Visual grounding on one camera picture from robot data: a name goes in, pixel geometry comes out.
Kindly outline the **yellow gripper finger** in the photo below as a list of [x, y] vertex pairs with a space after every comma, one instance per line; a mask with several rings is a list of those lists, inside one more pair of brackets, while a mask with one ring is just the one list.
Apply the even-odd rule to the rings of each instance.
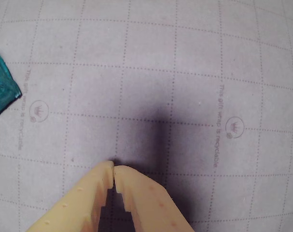
[[96, 165], [37, 220], [29, 232], [97, 232], [101, 208], [114, 184], [114, 164]]
[[130, 212], [137, 232], [192, 232], [167, 190], [139, 171], [124, 165], [114, 167], [117, 193]]

